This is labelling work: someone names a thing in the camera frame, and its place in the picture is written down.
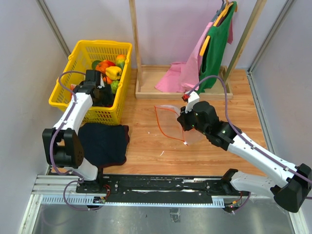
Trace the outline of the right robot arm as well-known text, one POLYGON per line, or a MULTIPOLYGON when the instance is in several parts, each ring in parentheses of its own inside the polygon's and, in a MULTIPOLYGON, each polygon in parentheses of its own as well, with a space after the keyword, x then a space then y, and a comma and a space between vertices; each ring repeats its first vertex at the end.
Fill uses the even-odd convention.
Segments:
POLYGON ((288 212, 296 213, 312 189, 312 169, 279 158, 249 138, 228 119, 221 121, 215 108, 206 101, 181 107, 177 121, 184 131, 197 130, 214 146, 229 151, 253 164, 265 177, 229 169, 221 182, 226 195, 246 191, 273 198, 288 212))

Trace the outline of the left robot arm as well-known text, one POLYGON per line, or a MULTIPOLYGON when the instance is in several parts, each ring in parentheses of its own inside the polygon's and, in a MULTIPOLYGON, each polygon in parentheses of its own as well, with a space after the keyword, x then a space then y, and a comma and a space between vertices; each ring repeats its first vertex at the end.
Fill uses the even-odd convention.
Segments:
POLYGON ((42 132, 46 160, 59 175, 73 173, 81 181, 88 181, 87 187, 94 193, 104 188, 104 180, 98 177, 98 168, 84 157, 84 149, 79 140, 80 125, 93 106, 112 104, 113 93, 102 80, 100 71, 67 71, 58 77, 58 85, 71 94, 71 101, 60 120, 53 128, 42 132), (84 80, 73 90, 66 87, 61 78, 68 74, 80 74, 84 80))

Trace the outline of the clear zip top bag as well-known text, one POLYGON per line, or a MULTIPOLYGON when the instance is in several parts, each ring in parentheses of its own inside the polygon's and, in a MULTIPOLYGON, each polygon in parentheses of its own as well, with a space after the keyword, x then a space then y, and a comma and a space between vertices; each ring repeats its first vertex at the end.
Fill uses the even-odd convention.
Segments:
POLYGON ((181 141, 184 145, 192 145, 205 139, 204 135, 191 129, 184 131, 177 118, 180 115, 180 109, 173 105, 154 106, 158 128, 161 133, 174 140, 181 141))

